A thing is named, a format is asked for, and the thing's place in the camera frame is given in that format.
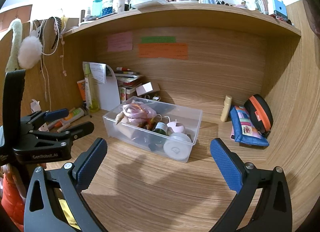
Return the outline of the orange sleeve forearm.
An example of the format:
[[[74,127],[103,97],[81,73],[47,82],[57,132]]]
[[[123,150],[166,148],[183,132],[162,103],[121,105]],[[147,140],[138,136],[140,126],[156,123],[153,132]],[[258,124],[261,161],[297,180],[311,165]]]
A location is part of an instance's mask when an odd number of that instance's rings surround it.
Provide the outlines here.
[[[25,202],[20,196],[16,186],[16,177],[9,164],[1,167],[1,205],[18,227],[19,231],[24,231],[24,207]]]

